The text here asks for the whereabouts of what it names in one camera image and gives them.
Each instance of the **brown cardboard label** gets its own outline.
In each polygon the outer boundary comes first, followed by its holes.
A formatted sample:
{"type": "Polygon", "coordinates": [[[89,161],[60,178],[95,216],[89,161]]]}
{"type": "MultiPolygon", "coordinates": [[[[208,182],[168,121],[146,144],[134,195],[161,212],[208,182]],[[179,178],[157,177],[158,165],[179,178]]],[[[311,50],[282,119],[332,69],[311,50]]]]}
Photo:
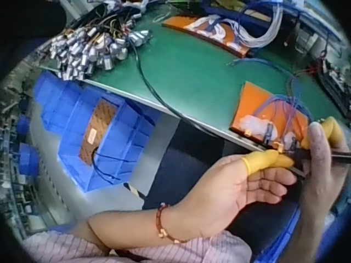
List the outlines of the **brown cardboard label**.
{"type": "Polygon", "coordinates": [[[105,133],[118,108],[107,100],[100,99],[96,105],[84,134],[79,157],[87,165],[92,165],[92,152],[100,146],[105,133]]]}

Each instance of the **red beaded bracelet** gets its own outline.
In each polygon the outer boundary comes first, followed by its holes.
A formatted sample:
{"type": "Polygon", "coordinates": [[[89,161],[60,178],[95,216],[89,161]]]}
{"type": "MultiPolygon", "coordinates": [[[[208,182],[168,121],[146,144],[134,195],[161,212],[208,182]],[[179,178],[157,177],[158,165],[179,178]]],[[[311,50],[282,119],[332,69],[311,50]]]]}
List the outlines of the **red beaded bracelet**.
{"type": "Polygon", "coordinates": [[[171,237],[167,231],[162,227],[162,224],[161,224],[161,214],[162,214],[162,211],[169,207],[170,205],[169,204],[165,204],[165,203],[161,203],[161,206],[160,208],[157,210],[157,213],[156,213],[156,228],[157,228],[157,231],[158,231],[158,236],[160,238],[168,238],[169,240],[171,240],[173,243],[175,244],[182,244],[182,243],[186,243],[187,241],[181,241],[181,240],[178,240],[178,239],[175,239],[174,237],[171,237]]]}

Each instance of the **striped sleeve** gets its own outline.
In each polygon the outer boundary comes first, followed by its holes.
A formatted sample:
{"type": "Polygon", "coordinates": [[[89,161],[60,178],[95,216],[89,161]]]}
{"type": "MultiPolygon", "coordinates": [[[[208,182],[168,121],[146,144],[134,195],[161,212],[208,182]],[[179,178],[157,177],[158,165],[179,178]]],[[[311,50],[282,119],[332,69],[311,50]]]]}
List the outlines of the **striped sleeve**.
{"type": "Polygon", "coordinates": [[[56,231],[35,234],[26,239],[23,246],[37,262],[55,263],[105,256],[95,244],[56,231]]]}
{"type": "Polygon", "coordinates": [[[239,237],[223,231],[211,238],[197,238],[185,244],[131,249],[131,253],[158,263],[249,263],[250,247],[239,237]]]}

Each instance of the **pile of connectors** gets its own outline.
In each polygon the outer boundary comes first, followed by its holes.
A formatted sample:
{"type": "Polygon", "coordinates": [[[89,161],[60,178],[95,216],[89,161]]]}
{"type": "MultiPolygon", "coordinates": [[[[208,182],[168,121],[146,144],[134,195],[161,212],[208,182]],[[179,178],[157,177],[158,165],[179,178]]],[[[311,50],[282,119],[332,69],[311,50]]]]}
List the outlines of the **pile of connectors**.
{"type": "Polygon", "coordinates": [[[86,26],[68,29],[52,39],[51,59],[56,59],[58,76],[64,81],[83,80],[96,67],[111,70],[115,61],[128,56],[130,42],[139,47],[151,38],[149,30],[132,31],[133,21],[127,21],[121,30],[106,30],[104,26],[86,26]]]}

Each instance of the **workbench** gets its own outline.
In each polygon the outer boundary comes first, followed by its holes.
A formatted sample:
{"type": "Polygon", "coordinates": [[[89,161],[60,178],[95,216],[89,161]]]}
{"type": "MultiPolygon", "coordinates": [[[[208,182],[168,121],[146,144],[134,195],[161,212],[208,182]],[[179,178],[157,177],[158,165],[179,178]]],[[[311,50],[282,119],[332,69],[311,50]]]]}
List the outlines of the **workbench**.
{"type": "MultiPolygon", "coordinates": [[[[246,81],[250,81],[273,94],[287,94],[288,76],[256,62],[228,66],[227,63],[237,59],[233,54],[153,22],[156,16],[168,11],[169,7],[165,6],[146,13],[135,28],[153,32],[150,42],[138,48],[146,78],[164,101],[183,115],[249,150],[260,149],[259,145],[229,130],[241,88],[246,81]]],[[[258,57],[291,70],[289,67],[292,63],[271,50],[262,49],[258,57]]],[[[44,63],[42,68],[54,70],[55,61],[44,63]]],[[[134,54],[129,54],[125,61],[119,62],[111,71],[101,71],[85,81],[171,114],[141,80],[134,54]]],[[[304,76],[299,79],[299,83],[302,101],[315,119],[327,116],[342,119],[338,109],[316,81],[304,76]]]]}

